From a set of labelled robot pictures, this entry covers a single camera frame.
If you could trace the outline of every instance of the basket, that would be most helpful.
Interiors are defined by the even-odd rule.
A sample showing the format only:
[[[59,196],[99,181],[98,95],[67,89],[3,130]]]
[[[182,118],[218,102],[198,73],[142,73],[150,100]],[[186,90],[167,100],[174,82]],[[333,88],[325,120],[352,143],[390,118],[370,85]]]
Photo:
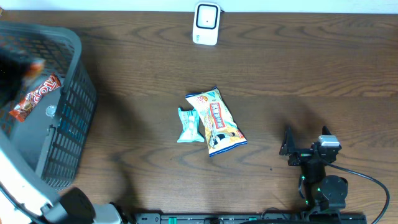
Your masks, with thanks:
[[[46,59],[42,76],[0,108],[0,129],[8,137],[0,141],[10,141],[39,177],[62,190],[76,176],[97,102],[96,90],[80,62],[80,39],[64,28],[0,22],[0,46]],[[59,77],[62,87],[44,96],[23,123],[9,115],[51,73]],[[54,117],[46,115],[49,106],[57,107]]]

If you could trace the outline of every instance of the wood grain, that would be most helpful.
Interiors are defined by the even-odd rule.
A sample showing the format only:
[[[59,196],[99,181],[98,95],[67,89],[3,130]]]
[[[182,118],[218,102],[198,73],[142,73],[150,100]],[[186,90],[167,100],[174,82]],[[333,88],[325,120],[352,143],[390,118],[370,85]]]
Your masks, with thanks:
[[[261,212],[304,206],[298,167],[278,155],[284,126],[301,145],[324,124],[336,164],[391,191],[381,223],[398,219],[398,16],[224,13],[218,44],[192,42],[192,13],[6,11],[2,20],[68,27],[99,104],[75,186],[95,203],[163,212]],[[208,157],[177,144],[184,95],[218,85],[249,144]],[[371,222],[385,196],[348,179],[345,212]]]

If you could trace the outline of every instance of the white device with black square outline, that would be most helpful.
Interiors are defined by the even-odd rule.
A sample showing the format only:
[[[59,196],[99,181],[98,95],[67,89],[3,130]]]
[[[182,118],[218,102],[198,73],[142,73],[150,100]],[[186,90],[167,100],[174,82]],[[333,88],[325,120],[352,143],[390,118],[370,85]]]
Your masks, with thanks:
[[[216,45],[221,9],[215,3],[201,2],[195,9],[192,40],[196,44]]]

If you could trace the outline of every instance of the white background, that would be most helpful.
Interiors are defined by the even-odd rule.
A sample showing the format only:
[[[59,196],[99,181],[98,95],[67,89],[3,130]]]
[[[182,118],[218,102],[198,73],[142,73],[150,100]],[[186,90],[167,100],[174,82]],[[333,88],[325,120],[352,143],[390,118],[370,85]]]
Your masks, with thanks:
[[[193,12],[197,0],[0,0],[4,9]],[[214,0],[226,12],[398,13],[398,0]]]

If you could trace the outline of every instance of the red candy wrapper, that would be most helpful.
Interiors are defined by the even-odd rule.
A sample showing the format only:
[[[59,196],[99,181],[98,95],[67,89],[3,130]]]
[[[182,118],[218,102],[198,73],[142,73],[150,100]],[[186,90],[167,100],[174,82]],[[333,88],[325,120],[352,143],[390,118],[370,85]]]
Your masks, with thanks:
[[[47,95],[51,91],[56,90],[61,86],[61,82],[58,77],[53,73],[50,77],[39,85],[35,90],[26,94],[25,98],[18,103],[18,105],[9,112],[17,118],[18,121],[24,122],[26,117],[32,112],[33,108],[39,103],[43,96]]]

